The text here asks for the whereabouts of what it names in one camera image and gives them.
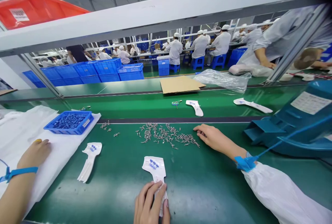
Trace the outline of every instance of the sticker label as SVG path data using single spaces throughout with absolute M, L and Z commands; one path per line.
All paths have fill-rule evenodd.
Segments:
M 17 21 L 29 21 L 23 9 L 10 9 L 9 11 Z
M 84 122 L 83 127 L 85 128 L 88 123 L 90 123 L 90 119 Z
M 305 113 L 315 115 L 331 102 L 332 100 L 330 99 L 321 98 L 313 94 L 303 92 L 291 103 L 291 106 L 304 111 Z

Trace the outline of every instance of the forearm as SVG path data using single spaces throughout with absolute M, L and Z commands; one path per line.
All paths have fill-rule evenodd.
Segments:
M 14 176 L 0 199 L 0 223 L 21 223 L 26 212 L 31 191 L 35 182 L 35 173 Z

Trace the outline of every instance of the clear plastic bag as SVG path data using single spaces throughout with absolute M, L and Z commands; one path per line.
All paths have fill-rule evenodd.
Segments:
M 228 72 L 218 72 L 212 69 L 206 69 L 196 75 L 194 80 L 197 80 L 203 84 L 216 84 L 220 87 L 243 94 L 247 89 L 248 80 L 250 78 L 250 73 L 246 73 L 241 76 L 234 76 Z

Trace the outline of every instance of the white plastic part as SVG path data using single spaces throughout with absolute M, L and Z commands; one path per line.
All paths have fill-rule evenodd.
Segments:
M 203 111 L 196 100 L 187 100 L 186 105 L 191 105 L 195 109 L 195 115 L 199 117 L 203 117 Z
M 166 170 L 165 170 L 165 164 L 164 160 L 162 158 L 154 157 L 154 156 L 145 156 L 144 157 L 144 163 L 142 166 L 142 169 L 150 172 L 153 177 L 153 181 L 159 182 L 162 181 L 164 183 L 164 177 L 166 176 Z M 162 206 L 159 211 L 159 216 L 163 216 L 163 205 L 164 205 L 164 200 L 167 199 L 167 193 L 165 192 L 165 195 L 162 200 Z
M 86 153 L 88 157 L 85 161 L 82 172 L 77 178 L 78 181 L 86 183 L 86 181 L 89 179 L 89 176 L 93 168 L 94 159 L 96 158 L 97 155 L 100 154 L 101 148 L 102 148 L 101 143 L 88 143 L 85 150 L 82 151 L 83 153 Z
M 271 113 L 271 112 L 273 112 L 271 109 L 269 109 L 269 108 L 267 108 L 265 106 L 256 104 L 254 102 L 248 102 L 248 101 L 244 100 L 244 98 L 235 99 L 233 102 L 236 105 L 248 105 L 248 106 L 251 106 L 251 107 L 256 108 L 257 110 L 260 110 L 260 111 L 262 111 L 264 113 Z

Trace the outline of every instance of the human hand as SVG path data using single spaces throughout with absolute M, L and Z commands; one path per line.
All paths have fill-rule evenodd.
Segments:
M 44 141 L 37 139 L 24 152 L 17 164 L 17 169 L 39 167 L 45 162 L 50 152 L 51 144 L 48 142 L 48 139 Z
M 214 126 L 202 124 L 196 126 L 194 131 L 197 131 L 197 136 L 205 142 L 206 145 L 225 154 L 230 159 L 234 160 L 236 156 L 246 157 L 247 151 L 245 149 L 235 144 Z
M 162 205 L 163 196 L 167 188 L 166 183 L 160 188 L 160 191 L 157 193 L 152 207 L 151 204 L 154 193 L 158 190 L 162 183 L 162 181 L 159 181 L 157 183 L 154 183 L 152 181 L 144 185 L 135 200 L 134 224 L 158 224 L 159 211 Z M 169 224 L 170 213 L 168 208 L 168 199 L 164 200 L 163 210 L 164 212 L 162 224 Z

